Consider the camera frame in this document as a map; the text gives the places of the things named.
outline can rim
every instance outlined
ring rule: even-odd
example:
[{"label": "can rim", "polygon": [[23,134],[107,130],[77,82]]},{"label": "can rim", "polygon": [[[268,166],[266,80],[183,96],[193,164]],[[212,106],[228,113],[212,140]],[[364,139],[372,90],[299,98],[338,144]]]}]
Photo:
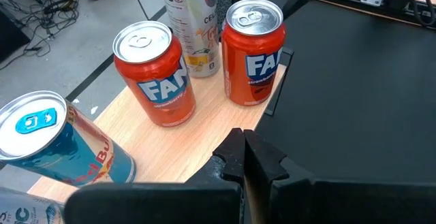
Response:
[{"label": "can rim", "polygon": [[[33,92],[21,95],[21,96],[15,98],[15,99],[11,100],[5,106],[0,108],[0,127],[3,124],[3,122],[5,121],[5,119],[8,118],[8,116],[3,117],[2,113],[5,112],[5,111],[10,110],[12,108],[19,108],[19,105],[23,105],[23,104],[20,104],[19,101],[24,100],[26,97],[31,97],[32,95],[51,95],[53,97],[56,97],[59,101],[62,101],[62,105],[64,105],[64,107],[65,107],[65,115],[67,116],[67,113],[68,113],[68,111],[67,111],[67,103],[65,102],[65,99],[62,96],[60,96],[60,94],[58,94],[56,92],[53,92],[53,91],[33,91]],[[64,118],[63,119],[63,124],[60,126],[60,129],[58,130],[56,135],[52,139],[48,140],[47,143],[45,143],[45,145],[41,146],[40,149],[35,150],[32,153],[29,153],[29,154],[26,154],[26,155],[21,155],[21,156],[18,156],[18,157],[9,157],[8,158],[7,155],[5,155],[3,150],[1,150],[1,148],[0,148],[0,161],[8,162],[8,161],[21,160],[21,159],[25,159],[25,158],[28,158],[28,157],[31,157],[33,155],[38,154],[39,152],[41,152],[42,150],[47,148],[48,145],[50,145],[57,138],[57,136],[61,133],[61,131],[65,127],[66,122],[67,122],[67,119]]]},{"label": "can rim", "polygon": [[[162,29],[163,29],[166,33],[168,33],[168,35],[170,36],[170,38],[169,38],[169,40],[168,40],[170,44],[168,44],[168,46],[165,48],[164,51],[162,51],[162,53],[158,54],[156,57],[153,57],[152,59],[149,59],[149,60],[138,61],[138,60],[127,60],[127,59],[123,58],[123,55],[119,52],[119,50],[118,50],[117,47],[120,46],[120,44],[121,44],[121,42],[123,41],[124,37],[127,35],[127,34],[126,34],[127,30],[130,29],[130,28],[132,28],[132,27],[137,27],[137,26],[140,26],[140,25],[143,25],[143,24],[146,24],[146,23],[150,23],[150,22],[152,22],[153,24],[156,24],[156,25],[160,25],[160,27],[162,27]],[[157,59],[157,58],[159,58],[161,55],[163,55],[163,54],[166,52],[166,50],[170,47],[170,45],[171,45],[171,41],[172,41],[172,33],[171,33],[170,28],[168,28],[167,25],[165,25],[165,24],[162,23],[162,22],[155,21],[155,20],[143,20],[143,21],[140,21],[140,22],[137,22],[137,23],[134,23],[134,24],[130,24],[130,25],[128,25],[127,27],[125,27],[123,30],[121,30],[121,31],[120,31],[120,32],[115,36],[115,38],[114,38],[114,41],[113,41],[113,43],[112,43],[112,51],[113,51],[113,53],[115,54],[115,56],[118,57],[118,59],[120,59],[120,60],[123,61],[123,62],[129,63],[129,64],[143,64],[143,63],[147,63],[147,62],[149,62],[149,61],[154,61],[155,59]]]},{"label": "can rim", "polygon": [[[238,29],[235,29],[235,28],[232,26],[232,23],[231,23],[231,22],[232,22],[232,21],[231,21],[231,19],[232,19],[231,16],[232,16],[232,15],[231,15],[231,12],[233,12],[233,11],[235,10],[236,7],[240,7],[240,6],[242,6],[242,5],[249,5],[251,2],[254,2],[254,1],[260,2],[262,5],[267,5],[268,7],[271,7],[272,9],[274,9],[276,12],[279,13],[280,23],[277,24],[277,26],[276,26],[275,28],[272,28],[271,30],[266,31],[266,32],[264,32],[264,33],[258,33],[258,34],[254,33],[254,34],[251,34],[251,33],[243,33],[243,32],[241,32],[241,31],[239,31]],[[271,2],[271,1],[269,1],[269,0],[240,0],[240,1],[234,3],[232,6],[229,7],[229,9],[227,10],[227,13],[226,13],[226,15],[225,15],[225,20],[226,20],[227,22],[229,22],[228,25],[229,25],[233,30],[237,31],[238,33],[241,33],[241,34],[243,34],[243,35],[247,35],[247,36],[262,36],[262,35],[266,35],[266,34],[272,33],[273,31],[276,31],[276,30],[277,30],[277,29],[278,29],[278,28],[283,24],[283,12],[281,11],[281,9],[280,9],[279,6],[277,6],[275,3],[273,3],[273,2]]]}]

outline blue can lid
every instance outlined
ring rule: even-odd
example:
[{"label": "blue can lid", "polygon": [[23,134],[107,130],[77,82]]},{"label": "blue can lid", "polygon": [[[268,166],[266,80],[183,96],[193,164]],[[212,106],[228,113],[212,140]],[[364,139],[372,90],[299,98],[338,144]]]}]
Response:
[{"label": "blue can lid", "polygon": [[52,142],[65,124],[67,104],[51,91],[22,95],[0,109],[0,160],[33,155]]}]

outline wooden table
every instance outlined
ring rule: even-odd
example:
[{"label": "wooden table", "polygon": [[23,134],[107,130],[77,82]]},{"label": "wooden table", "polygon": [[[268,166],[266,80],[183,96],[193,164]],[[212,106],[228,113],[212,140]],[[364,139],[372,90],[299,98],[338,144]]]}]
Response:
[{"label": "wooden table", "polygon": [[[274,91],[284,72],[285,66],[278,66]],[[255,129],[269,102],[254,107],[231,102],[224,93],[222,70],[191,81],[197,108],[177,127],[153,124],[127,87],[95,119],[136,160],[135,182],[185,182],[206,163],[231,128]],[[28,193],[64,202],[75,190],[42,176]]]}]

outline white can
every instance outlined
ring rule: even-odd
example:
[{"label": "white can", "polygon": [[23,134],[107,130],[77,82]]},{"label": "white can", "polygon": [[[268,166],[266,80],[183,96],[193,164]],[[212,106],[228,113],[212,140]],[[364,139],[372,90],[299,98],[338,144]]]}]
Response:
[{"label": "white can", "polygon": [[175,36],[194,78],[207,77],[219,69],[216,0],[165,0]]},{"label": "white can", "polygon": [[0,187],[1,224],[64,224],[62,216],[57,202]]}]

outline blue pull tab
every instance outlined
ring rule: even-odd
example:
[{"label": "blue pull tab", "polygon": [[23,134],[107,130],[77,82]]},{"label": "blue pull tab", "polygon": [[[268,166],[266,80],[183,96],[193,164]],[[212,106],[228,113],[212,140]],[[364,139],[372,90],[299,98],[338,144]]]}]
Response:
[{"label": "blue pull tab", "polygon": [[23,116],[15,125],[15,130],[21,134],[32,133],[38,129],[56,125],[56,109],[49,108]]}]

